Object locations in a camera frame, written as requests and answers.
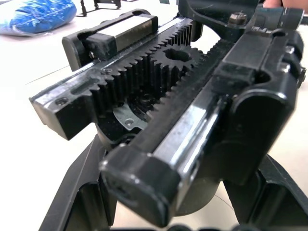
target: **pinion gear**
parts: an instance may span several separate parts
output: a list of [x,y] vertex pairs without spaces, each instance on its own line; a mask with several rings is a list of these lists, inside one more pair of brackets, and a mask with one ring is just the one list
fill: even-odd
[[156,96],[164,97],[171,91],[171,87],[199,63],[202,54],[202,51],[184,45],[166,45],[151,54],[150,83]]
[[176,85],[171,88],[171,91],[168,91],[165,97],[160,98],[159,103],[153,105],[154,110],[147,112],[147,119],[156,118],[159,121],[167,117],[170,110],[176,111],[177,108],[186,110],[186,106],[209,81],[210,72],[226,56],[233,45],[232,42],[221,39],[207,54],[201,54],[196,68],[192,68],[184,76],[181,76]]
[[98,77],[101,80],[90,90],[98,117],[104,117],[114,105],[123,102],[142,86],[151,85],[150,55],[168,45],[188,46],[191,41],[192,25],[187,24],[170,34],[167,31],[165,33],[166,35],[162,34],[156,44],[152,42],[145,44],[130,56],[115,62],[112,68],[103,69],[101,73],[99,70],[89,73],[90,77]]

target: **white table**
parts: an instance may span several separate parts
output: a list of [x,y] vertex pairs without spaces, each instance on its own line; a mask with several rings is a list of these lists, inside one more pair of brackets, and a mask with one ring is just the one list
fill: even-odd
[[[167,21],[177,12],[174,6],[156,5],[149,0],[124,2],[120,11],[100,10],[89,14],[88,18],[76,18],[73,23],[54,31],[53,35],[37,38],[0,37],[0,230],[38,230],[68,167],[96,134],[94,125],[90,125],[71,141],[66,141],[42,125],[28,101],[28,97],[70,73],[69,67],[66,67],[68,62],[61,38],[135,8],[144,8],[153,15],[158,15],[160,22]],[[300,31],[304,40],[308,41],[307,28],[301,27]],[[206,52],[217,40],[218,36],[205,28],[203,37],[193,46]],[[308,66],[307,52],[302,64]],[[25,85],[59,69],[61,70],[52,75]],[[306,82],[300,89],[296,112],[270,152],[306,195],[307,102]],[[193,229],[229,229],[237,222],[231,203],[223,187],[219,188],[216,195],[202,210],[186,217],[175,218],[173,223],[186,223]],[[115,226],[127,227],[127,224],[130,227],[150,227],[140,217],[119,205]]]

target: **blue plastic bag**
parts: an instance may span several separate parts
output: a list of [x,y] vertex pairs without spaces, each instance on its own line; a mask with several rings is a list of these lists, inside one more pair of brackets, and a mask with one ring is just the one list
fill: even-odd
[[12,0],[0,5],[0,34],[34,36],[70,22],[77,9],[71,0]]

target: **screw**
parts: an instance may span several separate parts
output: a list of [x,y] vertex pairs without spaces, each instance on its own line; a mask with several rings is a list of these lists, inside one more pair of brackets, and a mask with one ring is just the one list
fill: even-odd
[[280,65],[280,70],[284,73],[289,73],[291,70],[291,65],[287,64],[287,63],[281,63]]
[[235,25],[245,25],[246,21],[247,15],[243,12],[235,12],[229,18],[229,23]]
[[60,99],[55,101],[56,105],[58,105],[58,106],[62,106],[64,104],[66,104],[67,102],[68,102],[67,98],[60,98]]
[[293,54],[295,52],[295,48],[292,47],[292,46],[286,46],[285,52],[288,53],[288,54]]
[[107,75],[110,75],[112,73],[112,70],[111,69],[104,69],[101,71],[101,74],[103,76],[107,76]]
[[140,102],[145,105],[151,104],[151,96],[149,94],[144,94],[141,96]]

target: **mounting hole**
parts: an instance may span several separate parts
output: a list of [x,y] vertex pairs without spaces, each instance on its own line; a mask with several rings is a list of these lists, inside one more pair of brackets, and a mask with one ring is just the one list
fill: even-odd
[[104,69],[104,70],[101,71],[101,74],[102,74],[103,76],[106,76],[106,75],[110,75],[111,72],[112,72],[111,69]]
[[273,31],[273,33],[272,33],[273,37],[284,37],[286,35],[287,34],[282,30]]
[[134,123],[134,120],[133,120],[133,119],[127,119],[127,120],[125,120],[125,124],[126,124],[127,126],[131,126],[133,123]]
[[188,53],[184,51],[176,51],[175,49],[172,49],[172,48],[165,50],[164,53],[166,57],[171,60],[187,62],[192,59]]
[[265,74],[265,73],[260,73],[259,75],[257,75],[257,77],[255,78],[255,84],[259,84],[259,83],[267,83],[270,81],[270,76]]
[[68,102],[68,98],[65,98],[65,97],[57,99],[55,101],[56,105],[58,105],[58,106],[62,106],[64,104],[66,104],[67,102]]
[[129,206],[136,206],[138,203],[132,197],[132,194],[129,193],[128,189],[122,185],[122,183],[118,183],[115,180],[108,179],[107,184],[109,184],[109,188],[117,195],[121,202],[129,205]]

